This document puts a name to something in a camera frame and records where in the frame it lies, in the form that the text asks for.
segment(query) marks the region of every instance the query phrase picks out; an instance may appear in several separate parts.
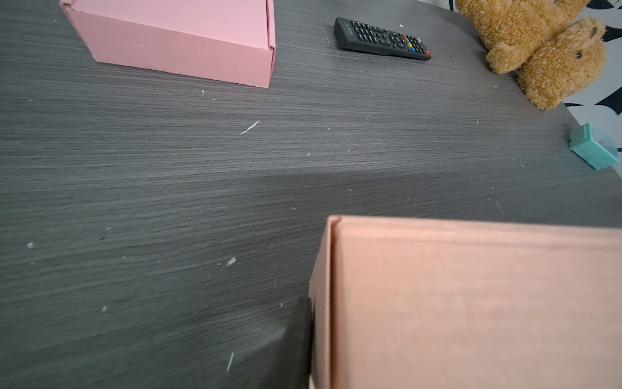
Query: cardboard box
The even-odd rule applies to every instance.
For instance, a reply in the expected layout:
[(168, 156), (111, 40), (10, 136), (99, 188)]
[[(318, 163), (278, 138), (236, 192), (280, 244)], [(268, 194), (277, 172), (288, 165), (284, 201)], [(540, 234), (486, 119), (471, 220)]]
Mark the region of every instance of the cardboard box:
[(100, 62), (267, 88), (272, 0), (61, 0)]
[(318, 389), (622, 388), (622, 230), (332, 216)]

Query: teddy bear leg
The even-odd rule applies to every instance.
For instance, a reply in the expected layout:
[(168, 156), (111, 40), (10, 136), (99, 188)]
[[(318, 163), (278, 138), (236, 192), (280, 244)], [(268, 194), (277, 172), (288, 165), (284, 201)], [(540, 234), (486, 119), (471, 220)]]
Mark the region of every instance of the teddy bear leg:
[(539, 88), (527, 87), (524, 89), (525, 95), (533, 104), (535, 104), (541, 110), (550, 110), (555, 108), (559, 103), (562, 102), (562, 98), (560, 96), (547, 96)]
[(518, 69), (529, 58), (522, 48), (504, 42), (496, 43), (486, 54), (486, 60), (494, 73), (503, 74)]

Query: mint green pencil sharpener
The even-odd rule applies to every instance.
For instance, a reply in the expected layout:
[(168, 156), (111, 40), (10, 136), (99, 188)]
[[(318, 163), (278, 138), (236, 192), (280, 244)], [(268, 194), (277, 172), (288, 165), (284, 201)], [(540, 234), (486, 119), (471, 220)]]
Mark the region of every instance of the mint green pencil sharpener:
[(615, 143), (591, 123), (570, 133), (570, 150), (596, 170), (620, 161)]

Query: teddy bear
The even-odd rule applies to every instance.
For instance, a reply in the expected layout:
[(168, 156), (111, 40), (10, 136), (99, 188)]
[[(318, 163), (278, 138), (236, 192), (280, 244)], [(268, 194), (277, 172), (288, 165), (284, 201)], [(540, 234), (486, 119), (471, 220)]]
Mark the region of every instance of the teddy bear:
[(605, 25), (584, 17), (543, 43), (519, 69), (518, 85), (543, 110), (596, 80), (605, 66)]
[(568, 26), (590, 0), (456, 0), (489, 50), (494, 73), (518, 69), (542, 43)]

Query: wood grain surface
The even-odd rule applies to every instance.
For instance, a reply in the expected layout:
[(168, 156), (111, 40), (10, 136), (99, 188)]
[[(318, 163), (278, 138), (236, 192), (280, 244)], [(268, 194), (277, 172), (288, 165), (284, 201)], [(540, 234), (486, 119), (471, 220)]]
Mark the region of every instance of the wood grain surface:
[[(331, 213), (622, 227), (622, 181), (461, 15), (275, 13), (265, 90), (96, 63), (57, 2), (0, 4), (0, 387), (256, 387)], [(432, 60), (340, 51), (336, 16)]]

